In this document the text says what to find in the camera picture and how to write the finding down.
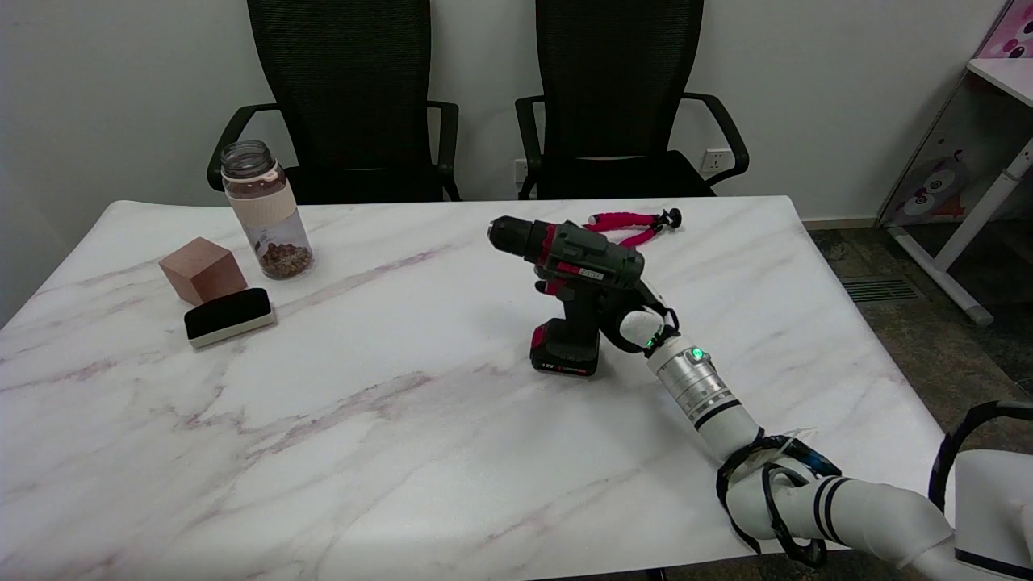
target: chair armrest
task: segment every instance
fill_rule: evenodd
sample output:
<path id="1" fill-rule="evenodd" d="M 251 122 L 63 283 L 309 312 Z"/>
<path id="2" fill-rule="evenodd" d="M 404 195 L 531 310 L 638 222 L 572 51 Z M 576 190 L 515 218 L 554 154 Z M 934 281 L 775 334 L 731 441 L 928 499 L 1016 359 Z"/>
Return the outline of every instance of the chair armrest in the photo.
<path id="1" fill-rule="evenodd" d="M 459 105 L 441 101 L 427 101 L 427 106 L 441 110 L 438 172 L 442 176 L 450 178 L 456 165 L 456 142 L 459 140 Z"/>
<path id="2" fill-rule="evenodd" d="M 462 202 L 456 178 L 456 142 L 459 141 L 459 105 L 443 101 L 427 101 L 429 109 L 441 110 L 441 124 L 438 135 L 438 175 L 452 202 Z"/>
<path id="3" fill-rule="evenodd" d="M 524 142 L 529 177 L 541 170 L 541 145 L 538 143 L 538 124 L 534 120 L 534 103 L 544 101 L 543 95 L 516 99 L 516 122 L 520 123 L 520 136 Z"/>
<path id="4" fill-rule="evenodd" d="M 743 142 L 743 136 L 739 134 L 739 127 L 735 127 L 735 122 L 731 120 L 731 116 L 728 115 L 728 110 L 724 109 L 721 99 L 703 93 L 683 93 L 682 98 L 702 101 L 707 105 L 711 115 L 717 120 L 718 126 L 721 127 L 721 132 L 724 133 L 724 139 L 728 142 L 731 154 L 735 158 L 734 167 L 713 176 L 707 180 L 707 185 L 713 186 L 732 176 L 745 174 L 746 170 L 750 166 L 750 153 L 746 150 L 746 143 Z"/>
<path id="5" fill-rule="evenodd" d="M 251 117 L 255 113 L 259 111 L 279 111 L 279 109 L 280 105 L 276 103 L 265 103 L 242 106 L 237 110 L 237 113 L 229 119 L 229 123 L 226 123 L 226 128 L 223 129 L 222 136 L 219 137 L 219 143 L 215 146 L 215 151 L 212 152 L 212 159 L 208 162 L 208 185 L 212 186 L 212 189 L 223 191 L 222 150 L 226 149 L 226 146 L 229 144 L 241 139 L 244 127 L 247 126 L 248 121 L 251 121 Z"/>

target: black office chair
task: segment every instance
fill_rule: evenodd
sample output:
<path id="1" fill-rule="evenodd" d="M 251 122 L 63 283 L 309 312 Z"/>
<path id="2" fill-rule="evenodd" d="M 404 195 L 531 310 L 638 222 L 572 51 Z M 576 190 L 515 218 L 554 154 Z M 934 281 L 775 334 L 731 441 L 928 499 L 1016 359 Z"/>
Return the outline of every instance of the black office chair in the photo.
<path id="1" fill-rule="evenodd" d="M 459 108 L 428 101 L 430 0 L 248 0 L 275 103 L 240 109 L 208 166 L 251 116 L 279 110 L 298 153 L 287 178 L 299 204 L 460 200 L 452 178 Z M 427 109 L 441 110 L 437 165 Z"/>
<path id="2" fill-rule="evenodd" d="M 702 22 L 702 0 L 537 0 L 543 96 L 516 101 L 528 161 L 521 198 L 714 195 L 711 186 L 746 172 L 739 129 L 713 95 L 684 93 Z M 735 158 L 703 180 L 667 151 L 682 99 L 702 101 Z M 534 103 L 545 103 L 545 151 Z M 589 159 L 621 157 L 623 159 Z"/>

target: drill label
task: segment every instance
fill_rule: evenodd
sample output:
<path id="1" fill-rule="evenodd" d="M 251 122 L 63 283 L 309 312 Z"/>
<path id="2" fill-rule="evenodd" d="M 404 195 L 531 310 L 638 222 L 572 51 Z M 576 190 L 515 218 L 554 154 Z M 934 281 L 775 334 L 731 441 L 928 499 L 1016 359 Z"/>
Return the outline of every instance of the drill label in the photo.
<path id="1" fill-rule="evenodd" d="M 602 280 L 603 278 L 603 275 L 600 272 L 583 269 L 581 267 L 575 267 L 573 265 L 568 265 L 566 263 L 560 263 L 559 265 L 556 266 L 556 269 L 562 272 L 569 272 L 571 274 L 584 276 L 585 278 L 591 278 L 593 280 Z"/>

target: dark carpet floor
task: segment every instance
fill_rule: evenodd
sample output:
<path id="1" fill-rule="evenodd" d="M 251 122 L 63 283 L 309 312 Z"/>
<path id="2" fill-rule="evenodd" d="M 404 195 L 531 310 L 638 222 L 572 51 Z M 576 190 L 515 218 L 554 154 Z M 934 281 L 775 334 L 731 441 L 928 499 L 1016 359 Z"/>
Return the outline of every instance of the dark carpet floor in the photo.
<path id="1" fill-rule="evenodd" d="M 931 253 L 956 226 L 930 224 L 908 232 Z M 905 275 L 925 295 L 907 304 L 860 305 L 915 392 L 943 429 L 972 406 L 995 399 L 1030 400 L 1033 393 L 1033 225 L 990 224 L 950 272 L 995 316 L 987 329 L 975 327 L 885 231 L 854 228 L 811 233 L 828 265 L 841 278 Z M 977 430 L 968 448 L 1033 453 L 1033 425 L 998 420 Z M 836 551 L 813 571 L 782 555 L 671 568 L 670 581 L 690 580 L 917 580 L 864 553 Z M 645 581 L 632 572 L 582 581 Z"/>

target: cordless drill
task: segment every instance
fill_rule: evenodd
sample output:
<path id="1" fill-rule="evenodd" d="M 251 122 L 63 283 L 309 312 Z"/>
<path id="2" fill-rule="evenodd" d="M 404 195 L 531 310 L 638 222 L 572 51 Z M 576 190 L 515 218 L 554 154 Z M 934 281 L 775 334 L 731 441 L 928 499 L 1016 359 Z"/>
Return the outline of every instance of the cordless drill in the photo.
<path id="1" fill-rule="evenodd" d="M 535 266 L 535 288 L 563 302 L 564 318 L 534 330 L 531 364 L 535 369 L 589 376 L 599 363 L 599 332 L 625 350 L 636 348 L 620 337 L 615 313 L 637 304 L 635 287 L 646 258 L 634 248 L 566 222 L 530 222 L 502 216 L 488 238 L 495 248 Z"/>

